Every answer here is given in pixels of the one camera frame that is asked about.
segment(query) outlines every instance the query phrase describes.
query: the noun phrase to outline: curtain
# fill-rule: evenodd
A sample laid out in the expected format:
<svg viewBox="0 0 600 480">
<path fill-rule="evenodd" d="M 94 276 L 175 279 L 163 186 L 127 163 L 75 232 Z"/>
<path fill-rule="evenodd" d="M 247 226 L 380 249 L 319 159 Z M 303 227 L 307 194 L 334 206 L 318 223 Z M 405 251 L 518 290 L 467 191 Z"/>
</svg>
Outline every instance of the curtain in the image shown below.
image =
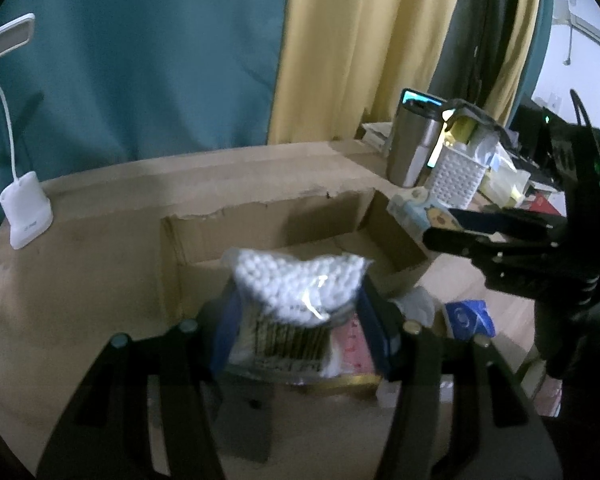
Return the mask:
<svg viewBox="0 0 600 480">
<path fill-rule="evenodd" d="M 484 105 L 484 110 L 500 124 L 507 123 L 513 108 L 520 78 L 529 54 L 539 4 L 540 0 L 518 0 L 504 63 Z"/>
<path fill-rule="evenodd" d="M 526 94 L 531 97 L 531 94 L 536 88 L 538 78 L 540 77 L 540 71 L 542 70 L 542 64 L 546 57 L 546 50 L 549 46 L 549 35 L 551 33 L 553 14 L 554 0 L 540 0 L 538 15 L 536 16 L 536 26 L 534 27 L 531 45 L 529 46 L 529 54 L 526 57 L 525 66 L 520 76 L 520 84 L 516 91 L 516 98 L 514 99 L 511 114 L 509 116 L 509 123 L 518 109 L 522 96 Z"/>
<path fill-rule="evenodd" d="M 458 0 L 429 93 L 481 106 L 509 44 L 518 0 Z"/>
<path fill-rule="evenodd" d="M 20 174 L 265 144 L 286 0 L 5 0 L 36 15 L 0 59 Z M 0 192 L 11 181 L 0 105 Z M 3 212 L 0 208 L 0 223 Z"/>
<path fill-rule="evenodd" d="M 427 91 L 456 0 L 288 0 L 269 143 L 352 138 Z"/>
</svg>

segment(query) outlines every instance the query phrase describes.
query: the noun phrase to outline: storage box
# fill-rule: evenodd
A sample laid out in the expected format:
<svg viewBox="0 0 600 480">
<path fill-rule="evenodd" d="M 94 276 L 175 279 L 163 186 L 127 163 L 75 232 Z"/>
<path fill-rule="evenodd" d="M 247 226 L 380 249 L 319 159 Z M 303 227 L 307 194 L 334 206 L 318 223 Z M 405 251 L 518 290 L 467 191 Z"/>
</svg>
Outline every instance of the storage box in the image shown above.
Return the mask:
<svg viewBox="0 0 600 480">
<path fill-rule="evenodd" d="M 222 292 L 230 270 L 220 258 L 231 247 L 278 251 L 301 260 L 322 254 L 360 254 L 381 292 L 398 272 L 426 257 L 386 211 L 375 189 L 246 203 L 210 215 L 163 218 L 160 224 L 160 299 L 168 323 L 195 317 Z"/>
<path fill-rule="evenodd" d="M 446 207 L 467 209 L 487 167 L 475 162 L 465 153 L 442 146 L 435 168 L 424 187 Z"/>
</svg>

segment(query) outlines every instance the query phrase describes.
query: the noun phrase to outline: cable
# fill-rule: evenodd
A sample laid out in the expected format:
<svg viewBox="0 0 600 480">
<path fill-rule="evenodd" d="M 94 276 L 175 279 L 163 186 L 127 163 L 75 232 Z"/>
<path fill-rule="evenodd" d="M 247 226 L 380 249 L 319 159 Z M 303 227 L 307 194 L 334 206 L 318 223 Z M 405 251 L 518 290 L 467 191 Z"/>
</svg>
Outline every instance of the cable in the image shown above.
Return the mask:
<svg viewBox="0 0 600 480">
<path fill-rule="evenodd" d="M 13 175 L 13 181 L 18 181 L 18 175 L 16 174 L 16 153 L 13 147 L 13 130 L 11 129 L 11 115 L 9 114 L 9 107 L 7 106 L 7 98 L 4 96 L 2 87 L 0 86 L 0 101 L 2 101 L 2 108 L 4 108 L 4 116 L 7 119 L 7 131 L 9 133 L 9 149 L 11 150 L 11 174 Z"/>
<path fill-rule="evenodd" d="M 589 121 L 589 115 L 585 110 L 584 104 L 582 104 L 582 100 L 578 93 L 572 88 L 569 90 L 569 94 L 571 95 L 571 101 L 573 101 L 573 107 L 576 110 L 576 118 L 578 120 L 578 126 L 582 126 L 582 122 L 580 121 L 580 112 L 582 112 L 582 117 L 584 118 L 584 124 L 587 128 L 591 127 L 591 121 Z"/>
<path fill-rule="evenodd" d="M 569 19 L 569 53 L 567 54 L 567 59 L 565 59 L 562 64 L 565 66 L 569 66 L 571 64 L 571 45 L 573 43 L 573 23 L 571 23 L 571 19 Z"/>
</svg>

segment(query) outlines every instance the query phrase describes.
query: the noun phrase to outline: cardboard box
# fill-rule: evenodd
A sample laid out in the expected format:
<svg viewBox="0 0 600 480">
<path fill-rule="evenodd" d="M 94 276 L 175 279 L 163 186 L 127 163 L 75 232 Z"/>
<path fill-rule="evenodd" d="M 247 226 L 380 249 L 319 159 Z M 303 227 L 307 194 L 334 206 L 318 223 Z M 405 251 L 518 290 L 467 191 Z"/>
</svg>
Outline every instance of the cardboard box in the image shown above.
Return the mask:
<svg viewBox="0 0 600 480">
<path fill-rule="evenodd" d="M 401 271 L 426 259 L 386 211 L 388 202 L 381 192 L 367 189 L 163 218 L 159 283 L 167 321 L 195 317 L 205 301 L 220 295 L 230 276 L 220 258 L 231 247 L 277 251 L 301 260 L 360 254 L 373 261 L 368 274 L 383 290 L 383 283 L 395 283 Z"/>
</svg>

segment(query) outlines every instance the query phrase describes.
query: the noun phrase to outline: thermos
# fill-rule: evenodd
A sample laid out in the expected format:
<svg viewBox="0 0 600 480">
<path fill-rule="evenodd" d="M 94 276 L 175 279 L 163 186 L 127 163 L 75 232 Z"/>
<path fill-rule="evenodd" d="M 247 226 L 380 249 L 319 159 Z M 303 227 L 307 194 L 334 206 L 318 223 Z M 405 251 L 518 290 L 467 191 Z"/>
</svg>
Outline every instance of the thermos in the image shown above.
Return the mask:
<svg viewBox="0 0 600 480">
<path fill-rule="evenodd" d="M 392 184 L 415 186 L 443 123 L 439 104 L 416 99 L 400 102 L 389 137 L 386 177 Z"/>
</svg>

